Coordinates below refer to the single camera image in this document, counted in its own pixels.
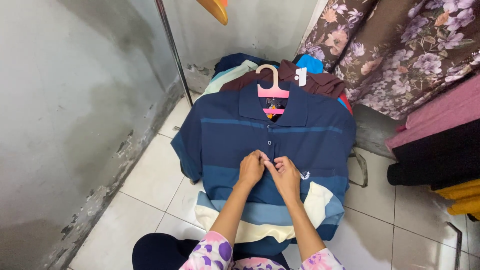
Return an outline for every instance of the hand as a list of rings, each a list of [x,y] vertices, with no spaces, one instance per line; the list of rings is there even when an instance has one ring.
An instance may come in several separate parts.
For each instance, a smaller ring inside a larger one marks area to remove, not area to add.
[[[265,166],[264,161],[270,160],[265,153],[255,150],[250,155],[243,158],[240,163],[240,176],[235,185],[243,185],[253,188],[260,181]]]
[[[264,164],[272,174],[275,186],[285,204],[300,202],[299,170],[287,157],[279,157],[273,161],[276,163],[275,166],[268,160],[264,161]]]

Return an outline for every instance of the woman's left hand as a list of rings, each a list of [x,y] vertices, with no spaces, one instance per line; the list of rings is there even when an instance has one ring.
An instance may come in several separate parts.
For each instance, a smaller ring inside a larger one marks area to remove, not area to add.
[[[240,163],[240,176],[237,184],[246,184],[247,187],[253,188],[262,177],[265,165],[264,161],[270,160],[265,153],[255,150],[250,155],[243,158]]]

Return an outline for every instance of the floral fabric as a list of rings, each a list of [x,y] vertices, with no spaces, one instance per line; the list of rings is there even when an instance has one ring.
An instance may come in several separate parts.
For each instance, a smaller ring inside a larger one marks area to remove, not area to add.
[[[345,270],[327,249],[306,259],[302,270]],[[193,249],[180,270],[286,270],[280,264],[265,258],[246,258],[233,261],[233,250],[221,234],[209,231]]]
[[[329,0],[298,53],[323,60],[352,103],[401,119],[478,68],[476,1]]]

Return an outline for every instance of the wooden hanger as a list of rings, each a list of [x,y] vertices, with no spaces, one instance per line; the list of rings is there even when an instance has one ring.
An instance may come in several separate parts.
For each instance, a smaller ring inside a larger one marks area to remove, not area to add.
[[[221,0],[197,0],[210,14],[212,14],[221,24],[228,24],[227,11]]]
[[[272,65],[261,65],[257,68],[255,73],[259,74],[264,68],[269,68],[273,71],[273,86],[270,89],[263,89],[260,84],[257,84],[258,97],[260,98],[288,98],[289,91],[282,90],[278,87],[278,70]],[[264,109],[265,113],[282,114],[284,109]]]

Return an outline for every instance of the white floor tile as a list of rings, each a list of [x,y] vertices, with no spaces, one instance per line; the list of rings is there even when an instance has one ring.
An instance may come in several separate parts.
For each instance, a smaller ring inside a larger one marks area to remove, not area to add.
[[[393,225],[345,209],[334,238],[325,245],[345,269],[391,270],[392,240]]]
[[[190,95],[192,96],[193,101],[195,101],[200,96],[193,93],[190,93]],[[159,133],[167,137],[173,138],[178,132],[178,130],[175,130],[174,127],[181,127],[183,121],[185,120],[189,112],[190,107],[188,106],[187,98],[182,97],[182,99],[180,99],[180,101],[177,103],[168,118],[165,120],[165,123],[163,123],[163,126],[160,129]]]
[[[180,161],[170,138],[157,135],[128,176],[121,192],[162,211],[172,200],[183,179]]]
[[[367,161],[368,186],[361,188],[351,184],[345,194],[344,205],[393,224],[395,187],[387,181],[387,169],[395,161],[360,148],[356,148],[356,151]],[[356,158],[348,159],[348,177],[356,183],[363,183],[362,172]]]
[[[454,265],[454,248],[395,227],[393,269],[452,270]],[[460,256],[460,269],[468,269],[467,253]]]
[[[302,263],[300,258],[299,246],[297,244],[289,244],[287,248],[282,251],[285,260],[287,261],[288,267],[291,269],[298,269]]]
[[[469,261],[470,261],[470,270],[480,269],[480,258],[479,257],[469,255],[468,258],[469,258]]]
[[[118,193],[71,262],[75,270],[131,270],[133,246],[164,212]]]
[[[167,209],[167,213],[202,228],[194,212],[199,191],[205,191],[202,181],[192,185],[190,179],[184,177]]]
[[[452,201],[430,191],[428,186],[397,186],[395,226],[456,247],[456,232],[449,221],[463,232],[462,250],[468,252],[465,215],[452,216],[447,208]]]
[[[480,257],[480,221],[472,222],[467,219],[467,233],[468,253]]]
[[[170,214],[165,214],[156,233],[167,233],[180,240],[201,240],[205,236],[206,231]]]

